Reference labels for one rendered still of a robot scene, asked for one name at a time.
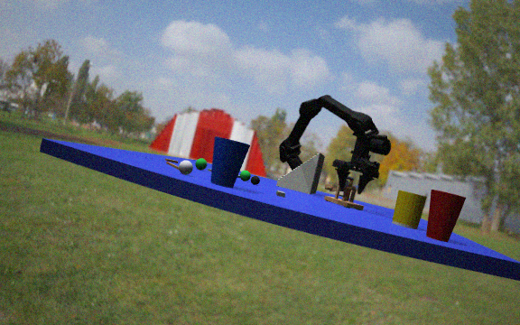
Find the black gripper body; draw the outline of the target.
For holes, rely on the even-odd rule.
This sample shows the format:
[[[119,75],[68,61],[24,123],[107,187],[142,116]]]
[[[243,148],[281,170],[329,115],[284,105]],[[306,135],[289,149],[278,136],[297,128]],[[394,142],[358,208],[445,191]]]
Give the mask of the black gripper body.
[[[355,171],[355,172],[360,172],[363,175],[365,175],[367,177],[370,177],[370,178],[373,178],[373,177],[374,178],[378,178],[379,177],[379,172],[374,172],[374,174],[371,174],[371,173],[366,174],[359,167],[354,168],[355,167],[354,166],[355,162],[356,162],[358,156],[361,153],[364,154],[363,155],[364,158],[367,158],[367,156],[369,156],[369,158],[370,158],[371,155],[368,154],[369,153],[368,151],[354,148],[354,151],[351,150],[351,153],[353,153],[353,154],[352,154],[350,162],[345,162],[345,161],[341,161],[341,160],[335,159],[332,166],[337,167],[339,170],[346,171],[346,172],[348,172],[348,170]]]

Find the green ball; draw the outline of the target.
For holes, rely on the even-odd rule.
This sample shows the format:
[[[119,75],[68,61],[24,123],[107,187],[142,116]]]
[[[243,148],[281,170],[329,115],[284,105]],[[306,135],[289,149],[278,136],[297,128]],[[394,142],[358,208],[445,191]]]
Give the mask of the green ball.
[[[198,170],[201,170],[201,171],[202,171],[202,170],[205,170],[205,169],[207,168],[208,163],[207,163],[207,161],[206,161],[205,159],[200,158],[200,159],[198,159],[198,160],[196,161],[195,165],[196,165],[196,168],[197,168]]]
[[[251,177],[251,174],[250,174],[249,171],[242,171],[242,172],[240,173],[240,179],[241,179],[242,181],[248,181],[248,180],[250,179],[250,177]]]

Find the yellow cup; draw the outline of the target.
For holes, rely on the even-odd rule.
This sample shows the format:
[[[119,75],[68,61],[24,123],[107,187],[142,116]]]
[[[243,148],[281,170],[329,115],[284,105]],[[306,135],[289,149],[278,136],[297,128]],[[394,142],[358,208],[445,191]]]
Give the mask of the yellow cup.
[[[426,196],[415,193],[398,191],[392,223],[405,228],[417,229],[426,198]]]

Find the dark blue cup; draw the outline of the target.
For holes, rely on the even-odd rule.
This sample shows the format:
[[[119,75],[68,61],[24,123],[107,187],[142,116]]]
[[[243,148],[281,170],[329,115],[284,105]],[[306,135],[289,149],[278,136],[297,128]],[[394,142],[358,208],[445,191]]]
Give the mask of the dark blue cup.
[[[233,188],[250,145],[214,137],[210,180],[212,184]]]

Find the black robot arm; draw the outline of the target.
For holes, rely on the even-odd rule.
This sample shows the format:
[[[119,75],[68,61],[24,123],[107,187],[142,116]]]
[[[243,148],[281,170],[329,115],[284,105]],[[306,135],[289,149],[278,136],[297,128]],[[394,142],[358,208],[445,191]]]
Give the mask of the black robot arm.
[[[351,110],[332,98],[331,95],[325,95],[301,103],[299,108],[299,120],[297,120],[289,137],[279,146],[280,161],[282,163],[288,162],[292,170],[303,164],[299,157],[299,154],[301,154],[300,148],[302,147],[300,139],[306,126],[319,114],[322,107],[325,107],[348,123],[349,128],[355,132],[353,135],[357,137],[355,148],[383,155],[390,153],[392,147],[390,140],[387,139],[385,135],[378,135],[379,132],[371,116]],[[371,130],[371,132],[369,130]],[[365,133],[366,131],[369,132]],[[354,166],[359,167],[366,174],[378,172],[380,163],[370,162],[369,156],[364,158],[363,155],[364,154],[361,153],[358,156]]]

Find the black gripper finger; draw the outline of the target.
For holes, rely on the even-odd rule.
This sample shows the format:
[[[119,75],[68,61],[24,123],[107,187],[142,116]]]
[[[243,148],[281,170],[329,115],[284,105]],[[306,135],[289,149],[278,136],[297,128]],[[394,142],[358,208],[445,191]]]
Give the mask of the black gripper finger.
[[[336,168],[335,168],[335,170],[337,171],[337,174],[339,177],[340,189],[344,190],[346,182],[347,182],[347,177],[350,175],[350,172],[342,171],[342,170],[339,170]]]
[[[372,180],[374,180],[374,178],[370,178],[365,175],[359,175],[357,194],[360,195],[362,193],[362,191],[364,190],[365,186]]]

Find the dark red mug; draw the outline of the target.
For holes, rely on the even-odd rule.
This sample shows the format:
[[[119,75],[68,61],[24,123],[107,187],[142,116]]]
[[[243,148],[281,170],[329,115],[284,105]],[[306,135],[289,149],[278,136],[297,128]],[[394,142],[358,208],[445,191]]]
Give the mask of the dark red mug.
[[[432,190],[426,236],[448,242],[466,197]]]

